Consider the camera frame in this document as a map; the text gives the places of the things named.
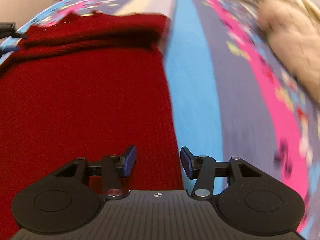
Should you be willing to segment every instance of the patterned fabric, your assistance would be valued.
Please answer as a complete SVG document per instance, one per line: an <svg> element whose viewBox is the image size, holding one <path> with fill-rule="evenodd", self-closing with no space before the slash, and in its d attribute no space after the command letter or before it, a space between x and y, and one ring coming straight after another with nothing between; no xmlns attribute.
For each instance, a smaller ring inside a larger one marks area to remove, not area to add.
<svg viewBox="0 0 320 240"><path fill-rule="evenodd" d="M319 240L320 113L265 44L255 18L228 0L63 0L20 31L92 10L171 18L164 68L178 147L217 161L239 156L292 187L306 205L298 231ZM183 179L190 190L194 181ZM215 193L224 187L216 179Z"/></svg>

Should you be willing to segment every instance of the beige fabric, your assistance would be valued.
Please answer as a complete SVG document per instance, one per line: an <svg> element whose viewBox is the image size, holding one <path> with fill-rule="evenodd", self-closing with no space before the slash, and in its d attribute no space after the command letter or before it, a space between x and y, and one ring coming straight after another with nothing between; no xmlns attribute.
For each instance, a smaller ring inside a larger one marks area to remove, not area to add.
<svg viewBox="0 0 320 240"><path fill-rule="evenodd" d="M320 11L308 0L260 0L258 25L289 72L320 105Z"/></svg>

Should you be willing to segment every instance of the silver rivet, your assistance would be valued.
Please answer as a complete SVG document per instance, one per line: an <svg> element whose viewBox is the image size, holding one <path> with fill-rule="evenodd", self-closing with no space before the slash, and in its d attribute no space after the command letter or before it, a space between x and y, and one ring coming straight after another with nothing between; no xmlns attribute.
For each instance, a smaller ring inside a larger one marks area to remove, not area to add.
<svg viewBox="0 0 320 240"><path fill-rule="evenodd" d="M200 188L195 191L195 194L198 197L207 197L210 195L210 191L205 188Z"/></svg>
<svg viewBox="0 0 320 240"><path fill-rule="evenodd" d="M119 190L118 188L111 188L107 190L107 195L110 197L118 197L122 194L122 191Z"/></svg>

